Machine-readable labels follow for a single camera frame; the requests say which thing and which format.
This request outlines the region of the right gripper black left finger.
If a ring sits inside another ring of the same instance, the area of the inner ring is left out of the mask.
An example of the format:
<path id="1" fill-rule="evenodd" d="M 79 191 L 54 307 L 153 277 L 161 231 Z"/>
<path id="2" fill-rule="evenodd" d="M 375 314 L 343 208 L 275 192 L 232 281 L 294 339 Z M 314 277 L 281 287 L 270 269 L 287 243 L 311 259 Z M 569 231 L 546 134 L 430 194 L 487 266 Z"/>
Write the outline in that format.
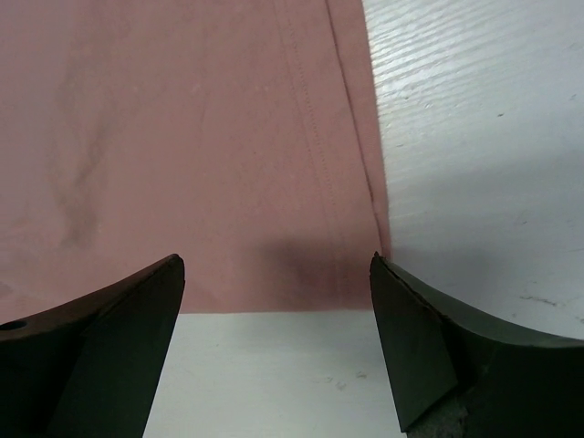
<path id="1" fill-rule="evenodd" d="M 185 286 L 169 255 L 1 326 L 4 437 L 143 436 Z"/>

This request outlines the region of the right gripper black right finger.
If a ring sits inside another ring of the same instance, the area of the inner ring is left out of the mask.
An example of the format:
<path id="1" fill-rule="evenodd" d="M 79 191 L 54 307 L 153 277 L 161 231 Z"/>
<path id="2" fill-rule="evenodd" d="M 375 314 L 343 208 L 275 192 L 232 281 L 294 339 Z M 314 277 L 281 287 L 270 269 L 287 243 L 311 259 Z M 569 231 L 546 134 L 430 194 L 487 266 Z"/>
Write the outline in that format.
<path id="1" fill-rule="evenodd" d="M 583 343 L 505 321 L 375 255 L 370 292 L 409 437 L 580 437 Z"/>

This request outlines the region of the dusty pink t shirt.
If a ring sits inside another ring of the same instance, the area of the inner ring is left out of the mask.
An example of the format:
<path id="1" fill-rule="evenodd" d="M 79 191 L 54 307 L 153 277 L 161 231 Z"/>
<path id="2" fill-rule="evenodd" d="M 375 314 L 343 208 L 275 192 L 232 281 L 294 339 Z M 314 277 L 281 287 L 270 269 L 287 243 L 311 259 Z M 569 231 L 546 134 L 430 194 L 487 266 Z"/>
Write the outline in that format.
<path id="1" fill-rule="evenodd" d="M 1 318 L 170 254 L 185 313 L 362 309 L 390 250 L 359 1 L 4 1 Z"/>

